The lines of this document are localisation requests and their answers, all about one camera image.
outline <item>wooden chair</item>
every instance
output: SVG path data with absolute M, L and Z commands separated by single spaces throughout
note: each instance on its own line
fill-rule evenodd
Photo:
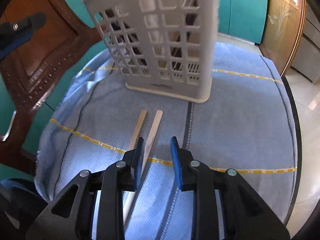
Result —
M 0 163 L 34 175 L 35 162 L 21 155 L 33 118 L 63 73 L 101 38 L 95 28 L 89 28 L 73 13 L 65 0 L 0 3 L 0 23 L 14 23 L 36 12 L 44 12 L 47 18 L 30 41 L 0 63 L 1 76 L 15 105 L 10 127 L 6 135 L 0 135 Z

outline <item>blue gripper pad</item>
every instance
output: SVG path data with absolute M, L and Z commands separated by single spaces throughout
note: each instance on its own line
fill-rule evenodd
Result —
M 143 155 L 144 155 L 144 140 L 142 137 L 139 138 L 135 156 L 132 160 L 131 175 L 134 178 L 135 182 L 135 190 L 138 189 L 140 185 L 141 175 L 142 175 L 142 163 L 143 163 Z
M 182 188 L 182 168 L 180 165 L 179 161 L 179 145 L 177 142 L 176 137 L 171 138 L 171 143 L 170 143 L 170 151 L 171 151 L 171 158 L 172 158 L 172 163 L 173 163 L 173 170 L 174 170 L 174 178 L 176 180 L 176 183 L 178 185 L 178 188 Z

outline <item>yellow stripe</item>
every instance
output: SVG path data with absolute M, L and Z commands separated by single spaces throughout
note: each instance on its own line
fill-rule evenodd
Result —
M 279 84 L 283 84 L 281 81 L 273 79 L 273 78 L 268 78 L 268 77 L 262 77 L 262 76 L 257 76 L 253 74 L 247 74 L 247 73 L 238 73 L 234 71 L 228 71 L 228 70 L 223 70 L 223 69 L 212 69 L 212 72 L 219 72 L 219 73 L 226 73 L 226 74 L 231 74 L 231 75 L 238 75 L 241 77 L 253 77 L 253 78 L 259 78 L 259 79 L 265 79 L 265 80 L 270 80 L 273 82 L 277 82 Z
M 90 68 L 88 68 L 88 67 L 85 67 L 85 68 L 83 68 L 84 70 L 87 70 L 87 71 L 89 71 L 89 72 L 91 72 L 91 73 L 94 73 L 94 71 L 92 71 Z
M 55 119 L 50 119 L 50 122 L 53 122 L 55 125 L 57 125 L 58 127 L 60 127 L 62 130 L 66 130 L 66 131 L 68 131 L 68 132 L 71 132 L 71 133 L 73 133 L 73 134 L 75 134 L 75 135 L 77 135 L 77 136 L 79 136 L 79 137 L 81 137 L 81 138 L 83 138 L 83 139 L 85 139 L 85 140 L 87 140 L 87 141 L 89 141 L 89 142 L 92 142 L 92 143 L 94 143 L 94 144 L 100 145 L 100 146 L 102 146 L 102 147 L 105 147 L 105 148 L 107 148 L 107 149 L 109 149 L 109 150 L 113 150 L 113 151 L 118 152 L 118 153 L 122 153 L 122 154 L 125 153 L 125 150 L 115 148 L 115 147 L 113 147 L 113 146 L 111 146 L 111 145 L 108 145 L 108 144 L 106 144 L 106 143 L 103 143 L 103 142 L 94 140 L 94 139 L 90 138 L 89 136 L 84 135 L 83 133 L 79 133 L 78 131 L 74 131 L 74 130 L 72 130 L 72 129 L 70 129 L 70 128 L 67 128 L 67 127 L 59 124 L 58 121 L 55 120 Z
M 83 68 L 84 70 L 87 70 L 87 71 L 89 71 L 89 72 L 91 72 L 91 73 L 94 73 L 94 71 L 92 71 L 90 68 L 88 68 L 88 67 L 85 67 L 85 68 Z M 111 70 L 111 69 L 114 69 L 114 70 L 117 70 L 118 69 L 118 67 L 117 66 L 114 66 L 114 67 L 110 67 L 110 66 L 107 66 L 107 67 L 104 67 L 104 66 L 101 66 L 101 67 L 99 67 L 98 69 L 106 69 L 106 70 Z
M 78 131 L 74 131 L 70 128 L 67 128 L 61 124 L 58 123 L 57 120 L 55 119 L 50 119 L 50 122 L 53 122 L 55 125 L 57 125 L 58 127 L 60 127 L 62 130 L 66 130 L 66 131 L 69 131 L 89 142 L 92 142 L 94 144 L 97 144 L 97 145 L 100 145 L 102 147 L 105 147 L 109 150 L 113 150 L 117 153 L 121 153 L 121 154 L 124 154 L 125 153 L 125 150 L 122 150 L 122 149 L 118 149 L 118 148 L 115 148 L 111 145 L 108 145 L 106 143 L 103 143 L 103 142 L 100 142 L 100 141 L 97 141 L 95 139 L 92 139 L 90 138 L 89 136 L 86 136 L 84 135 L 83 133 L 79 133 Z M 156 159 L 156 158 L 148 158 L 148 161 L 149 162 L 153 162 L 153 163 L 159 163 L 159 164 L 163 164 L 163 165 L 167 165 L 167 166 L 172 166 L 172 162 L 170 161 L 165 161 L 165 160 L 161 160 L 161 159 Z M 210 168 L 212 170 L 215 170 L 215 171 L 221 171 L 221 172 L 225 172 L 227 169 L 220 169 L 220 168 Z M 278 170 L 237 170 L 239 173 L 253 173 L 253 174 L 260 174 L 260 173 L 263 173 L 263 174 L 273 174 L 273 173 L 283 173 L 283 172 L 292 172 L 292 171 L 297 171 L 297 168 L 287 168 L 287 169 L 278 169 Z
M 106 69 L 106 70 L 114 69 L 114 70 L 117 70 L 118 67 L 117 67 L 117 66 L 114 66 L 114 67 L 111 67 L 111 66 L 107 66 L 107 67 L 101 66 L 101 67 L 99 67 L 98 69 Z M 84 70 L 87 70 L 87 71 L 89 71 L 89 72 L 91 72 L 91 73 L 94 73 L 94 71 L 90 70 L 90 69 L 87 68 L 87 67 L 85 67 Z M 223 70 L 223 69 L 212 69 L 211 72 L 219 72 L 219 73 L 225 73 L 225 74 L 231 74 L 231 75 L 238 75 L 238 76 L 241 76 L 241 77 L 253 77 L 253 78 L 265 79 L 265 80 L 277 82 L 277 83 L 279 83 L 279 84 L 283 84 L 282 81 L 279 81 L 279 80 L 276 80 L 276 79 L 273 79 L 273 78 L 257 76 L 257 75 L 253 75 L 253 74 L 238 73 L 238 72 L 228 71 L 228 70 Z

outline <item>cabinet door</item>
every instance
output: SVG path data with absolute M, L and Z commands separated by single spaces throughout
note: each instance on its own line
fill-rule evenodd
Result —
M 229 33 L 231 0 L 219 0 L 219 28 L 220 33 Z
M 302 36 L 299 48 L 291 66 L 314 83 L 320 76 L 319 62 L 319 48 Z
M 229 34 L 261 43 L 268 0 L 231 0 Z

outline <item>wooden stick pair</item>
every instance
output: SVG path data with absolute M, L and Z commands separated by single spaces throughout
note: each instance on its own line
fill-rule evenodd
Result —
M 137 144 L 137 141 L 138 141 L 138 138 L 139 138 L 139 134 L 140 134 L 144 119 L 146 117 L 146 114 L 147 114 L 146 110 L 142 110 L 141 111 L 141 114 L 139 116 L 138 122 L 136 124 L 136 127 L 134 128 L 134 132 L 133 132 L 133 135 L 132 135 L 131 140 L 130 140 L 128 151 L 133 150 L 135 148 L 136 144 Z M 158 110 L 156 112 L 156 116 L 155 116 L 155 118 L 153 120 L 153 123 L 152 123 L 152 126 L 151 126 L 151 130 L 150 130 L 149 135 L 148 135 L 148 139 L 147 139 L 147 141 L 145 143 L 145 146 L 144 146 L 144 156 L 143 156 L 142 171 L 141 171 L 142 175 L 143 175 L 143 171 L 144 171 L 144 168 L 146 166 L 147 160 L 149 158 L 149 154 L 150 154 L 150 151 L 151 151 L 151 148 L 152 148 L 153 141 L 154 141 L 154 139 L 156 137 L 156 133 L 157 133 L 158 128 L 159 128 L 159 124 L 160 124 L 160 121 L 161 121 L 161 118 L 162 118 L 162 114 L 163 114 L 163 112 L 161 110 Z M 124 223 L 126 222 L 126 220 L 128 218 L 128 214 L 130 212 L 130 209 L 131 209 L 132 202 L 133 202 L 135 194 L 136 194 L 135 192 L 129 192 L 127 201 L 124 204 L 124 207 L 123 207 L 123 221 L 124 221 Z

